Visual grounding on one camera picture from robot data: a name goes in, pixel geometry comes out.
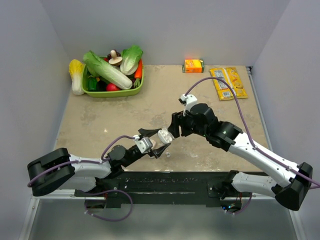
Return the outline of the white oval charging case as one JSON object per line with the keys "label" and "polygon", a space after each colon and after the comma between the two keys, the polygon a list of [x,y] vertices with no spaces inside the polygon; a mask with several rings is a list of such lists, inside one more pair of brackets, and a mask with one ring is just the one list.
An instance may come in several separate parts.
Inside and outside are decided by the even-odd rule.
{"label": "white oval charging case", "polygon": [[157,135],[160,139],[160,141],[166,145],[170,144],[175,138],[174,136],[168,131],[167,128],[162,128],[158,130]]}

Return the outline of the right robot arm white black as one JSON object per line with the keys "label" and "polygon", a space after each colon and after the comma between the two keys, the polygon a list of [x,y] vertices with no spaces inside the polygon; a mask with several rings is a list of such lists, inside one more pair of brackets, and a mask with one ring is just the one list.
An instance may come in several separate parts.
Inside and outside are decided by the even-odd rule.
{"label": "right robot arm white black", "polygon": [[241,157],[265,173],[255,175],[231,170],[213,187],[222,199],[237,193],[257,193],[275,198],[283,207],[297,211],[311,187],[307,180],[313,174],[311,165],[291,162],[256,142],[251,143],[247,133],[228,121],[218,120],[205,103],[173,113],[168,131],[174,138],[202,136],[213,147]]}

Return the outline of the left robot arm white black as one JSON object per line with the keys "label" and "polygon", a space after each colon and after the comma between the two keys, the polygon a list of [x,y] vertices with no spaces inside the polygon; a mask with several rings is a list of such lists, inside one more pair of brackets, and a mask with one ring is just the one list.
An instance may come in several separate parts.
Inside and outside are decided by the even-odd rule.
{"label": "left robot arm white black", "polygon": [[70,154],[64,147],[58,148],[27,165],[29,183],[35,197],[48,195],[58,189],[80,190],[99,196],[104,184],[99,179],[113,179],[124,168],[145,155],[159,158],[174,140],[166,128],[139,129],[130,137],[134,145],[125,148],[111,142],[101,158],[86,158]]}

